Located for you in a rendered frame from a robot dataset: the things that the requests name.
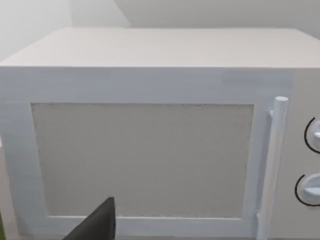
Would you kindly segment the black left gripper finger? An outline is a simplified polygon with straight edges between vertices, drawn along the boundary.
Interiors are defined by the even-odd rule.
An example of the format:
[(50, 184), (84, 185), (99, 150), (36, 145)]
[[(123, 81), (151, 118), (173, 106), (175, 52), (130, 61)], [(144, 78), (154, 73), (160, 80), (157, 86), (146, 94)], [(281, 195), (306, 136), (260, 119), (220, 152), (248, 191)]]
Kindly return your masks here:
[(62, 240), (115, 240), (115, 198), (108, 197)]

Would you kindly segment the pale microwave door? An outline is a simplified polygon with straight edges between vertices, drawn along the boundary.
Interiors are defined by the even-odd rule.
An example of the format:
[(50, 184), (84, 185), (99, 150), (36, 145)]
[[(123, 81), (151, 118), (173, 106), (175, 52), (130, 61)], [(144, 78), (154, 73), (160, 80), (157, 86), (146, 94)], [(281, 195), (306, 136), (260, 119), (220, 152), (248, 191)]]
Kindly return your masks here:
[(106, 197), (126, 237), (254, 237), (267, 109), (293, 70), (0, 66), (18, 231), (66, 235)]

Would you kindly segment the pale microwave oven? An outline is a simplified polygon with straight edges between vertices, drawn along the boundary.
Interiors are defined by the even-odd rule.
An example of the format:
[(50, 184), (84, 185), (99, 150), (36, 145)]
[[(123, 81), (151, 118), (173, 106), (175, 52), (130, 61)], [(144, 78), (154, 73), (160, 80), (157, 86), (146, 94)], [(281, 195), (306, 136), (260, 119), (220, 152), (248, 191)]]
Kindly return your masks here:
[[(320, 204), (305, 202), (299, 186), (320, 173), (320, 151), (307, 140), (320, 120), (320, 40), (295, 29), (60, 29), (0, 62), (0, 67), (271, 68), (293, 70), (282, 154), (278, 168), (270, 239), (320, 240)], [(256, 239), (272, 117), (259, 172), (253, 237)]]

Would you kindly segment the white microwave knob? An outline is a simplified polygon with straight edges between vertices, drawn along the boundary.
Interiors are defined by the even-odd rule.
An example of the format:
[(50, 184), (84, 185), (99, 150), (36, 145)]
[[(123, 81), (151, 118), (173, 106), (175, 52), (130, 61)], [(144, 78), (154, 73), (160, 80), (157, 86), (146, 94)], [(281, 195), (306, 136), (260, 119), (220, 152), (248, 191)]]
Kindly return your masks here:
[(320, 151), (320, 120), (315, 119), (311, 122), (307, 130), (307, 140), (311, 147)]
[(298, 193), (308, 204), (320, 205), (320, 172), (303, 177)]

